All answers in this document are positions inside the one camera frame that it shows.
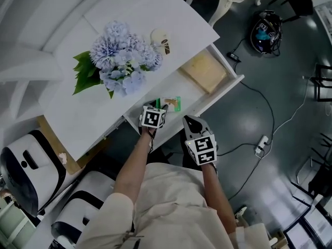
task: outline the blue hydrangea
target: blue hydrangea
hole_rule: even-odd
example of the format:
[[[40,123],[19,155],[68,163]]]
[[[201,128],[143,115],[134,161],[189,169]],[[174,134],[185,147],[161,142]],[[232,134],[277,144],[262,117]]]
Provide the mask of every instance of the blue hydrangea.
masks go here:
[[[119,52],[118,45],[112,37],[100,36],[92,45],[90,57],[96,67],[102,70],[111,70],[115,63],[111,57]]]
[[[162,64],[162,54],[159,52],[156,52],[156,55],[153,60],[153,65],[150,66],[149,68],[151,71],[156,71],[161,67],[161,64]]]
[[[122,86],[126,94],[133,94],[141,88],[145,83],[144,73],[134,71],[130,76],[127,76],[122,81]]]
[[[104,28],[106,36],[127,38],[130,34],[130,28],[127,23],[113,21],[107,24]]]
[[[101,69],[100,79],[106,88],[121,95],[132,94],[145,83],[141,65],[156,71],[162,63],[158,46],[131,34],[128,24],[118,21],[106,25],[104,35],[92,45],[90,57]]]

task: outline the white table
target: white table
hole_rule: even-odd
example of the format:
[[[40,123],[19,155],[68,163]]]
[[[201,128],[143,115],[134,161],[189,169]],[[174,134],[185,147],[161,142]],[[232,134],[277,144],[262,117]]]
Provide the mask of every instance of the white table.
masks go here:
[[[132,31],[145,36],[149,36],[155,28],[163,28],[170,36],[171,54],[164,58],[160,70],[149,73],[145,87],[134,95],[124,98],[114,95],[110,100],[104,85],[72,95],[76,85],[73,68],[77,64],[73,56],[89,50],[104,25],[112,20],[125,21]],[[209,46],[218,38],[214,30],[183,0],[101,0],[84,15],[54,52],[65,79],[45,108],[44,115],[61,143],[77,160],[116,128],[123,121],[123,115],[135,126],[136,109],[143,101],[165,96],[172,90],[173,95],[183,97],[183,110],[178,115],[167,116],[164,130],[167,127],[168,131],[156,141],[154,148],[157,148],[182,128],[183,114],[202,113],[243,78],[234,73],[213,45]],[[229,71],[228,82],[211,96],[176,72],[208,46]]]

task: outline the beige shirt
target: beige shirt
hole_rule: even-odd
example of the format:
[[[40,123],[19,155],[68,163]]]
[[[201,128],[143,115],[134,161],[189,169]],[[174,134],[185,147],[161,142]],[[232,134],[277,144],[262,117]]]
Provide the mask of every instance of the beige shirt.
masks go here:
[[[77,249],[271,248],[264,225],[227,235],[203,197],[200,171],[164,163],[146,167],[139,198],[111,194],[77,242]],[[130,233],[134,222],[135,233]]]

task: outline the floor outlet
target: floor outlet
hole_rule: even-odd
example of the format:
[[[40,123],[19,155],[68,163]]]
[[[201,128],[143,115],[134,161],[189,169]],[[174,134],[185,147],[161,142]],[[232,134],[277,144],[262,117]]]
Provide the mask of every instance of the floor outlet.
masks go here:
[[[256,154],[260,154],[262,152],[262,150],[264,149],[265,144],[268,142],[268,140],[269,140],[268,137],[266,135],[263,135],[263,137],[259,141],[258,146],[255,148]]]

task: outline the open drawer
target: open drawer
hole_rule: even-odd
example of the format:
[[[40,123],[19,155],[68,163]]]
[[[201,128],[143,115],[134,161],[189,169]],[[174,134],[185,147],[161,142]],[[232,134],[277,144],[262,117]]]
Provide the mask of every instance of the open drawer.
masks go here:
[[[150,90],[123,115],[130,125],[138,132],[139,115],[142,112],[143,105],[146,102],[161,97],[181,97],[181,111],[167,112],[165,124],[158,130],[154,139],[154,149],[161,146],[183,128],[183,116],[200,116],[244,78],[244,75],[237,75],[234,72],[232,67],[214,46],[214,44],[209,45],[207,50],[227,70],[227,78],[225,78],[218,85],[213,93],[207,94],[194,81],[176,70],[174,73],[165,78],[160,84]]]

